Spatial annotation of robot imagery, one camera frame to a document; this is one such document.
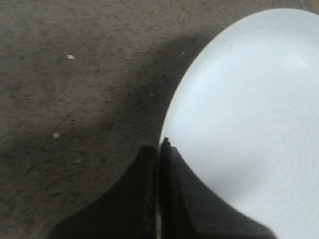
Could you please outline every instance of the plate surface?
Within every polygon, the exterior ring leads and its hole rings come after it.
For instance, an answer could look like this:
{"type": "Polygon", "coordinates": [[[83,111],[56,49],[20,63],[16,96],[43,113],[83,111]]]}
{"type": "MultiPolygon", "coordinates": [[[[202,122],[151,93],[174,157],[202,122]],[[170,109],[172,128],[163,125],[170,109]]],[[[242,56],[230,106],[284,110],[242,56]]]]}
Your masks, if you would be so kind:
{"type": "Polygon", "coordinates": [[[195,59],[169,106],[172,146],[229,205],[279,239],[319,235],[319,16],[246,17],[195,59]]]}

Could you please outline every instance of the white speck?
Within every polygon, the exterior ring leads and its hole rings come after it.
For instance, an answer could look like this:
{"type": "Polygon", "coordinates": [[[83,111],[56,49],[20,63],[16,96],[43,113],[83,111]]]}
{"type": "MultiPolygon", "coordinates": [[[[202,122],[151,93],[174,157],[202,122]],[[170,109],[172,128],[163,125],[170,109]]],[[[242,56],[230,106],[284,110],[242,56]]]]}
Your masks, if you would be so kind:
{"type": "Polygon", "coordinates": [[[60,137],[60,134],[58,133],[58,132],[56,132],[56,133],[53,133],[53,138],[59,138],[60,137]]]}
{"type": "Polygon", "coordinates": [[[75,56],[72,56],[72,55],[66,55],[66,57],[70,60],[74,60],[75,59],[75,56]]]}

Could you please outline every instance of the speckled floor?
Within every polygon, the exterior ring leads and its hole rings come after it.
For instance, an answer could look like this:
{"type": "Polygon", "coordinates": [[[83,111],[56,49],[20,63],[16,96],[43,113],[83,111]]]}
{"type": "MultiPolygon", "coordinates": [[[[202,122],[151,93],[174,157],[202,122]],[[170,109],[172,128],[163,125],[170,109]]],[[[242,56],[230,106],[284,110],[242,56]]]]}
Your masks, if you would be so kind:
{"type": "Polygon", "coordinates": [[[106,192],[157,144],[203,46],[276,7],[319,12],[317,0],[0,0],[0,238],[46,238],[106,192]]]}

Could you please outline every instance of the white plate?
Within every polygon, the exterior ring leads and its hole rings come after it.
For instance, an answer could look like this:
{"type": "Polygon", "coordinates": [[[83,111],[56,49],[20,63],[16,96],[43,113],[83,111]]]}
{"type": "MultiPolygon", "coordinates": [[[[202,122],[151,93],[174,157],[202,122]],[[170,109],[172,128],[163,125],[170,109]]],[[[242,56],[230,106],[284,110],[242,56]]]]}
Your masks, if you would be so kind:
{"type": "Polygon", "coordinates": [[[263,11],[193,62],[168,137],[196,175],[279,239],[319,237],[319,16],[263,11]]]}

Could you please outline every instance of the black plastic piece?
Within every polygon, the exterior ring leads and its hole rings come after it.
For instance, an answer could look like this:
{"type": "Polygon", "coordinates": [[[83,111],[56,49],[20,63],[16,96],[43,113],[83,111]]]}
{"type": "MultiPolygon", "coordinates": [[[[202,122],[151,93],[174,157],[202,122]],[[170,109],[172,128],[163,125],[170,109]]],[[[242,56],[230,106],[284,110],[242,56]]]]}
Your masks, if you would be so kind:
{"type": "Polygon", "coordinates": [[[160,239],[276,239],[210,191],[168,139],[159,159],[153,147],[141,147],[107,193],[58,223],[48,239],[159,239],[157,225],[160,239]]]}
{"type": "Polygon", "coordinates": [[[275,239],[265,226],[215,195],[167,139],[159,168],[163,239],[275,239]]]}
{"type": "Polygon", "coordinates": [[[154,239],[157,152],[141,147],[124,176],[88,207],[58,223],[49,239],[154,239]]]}

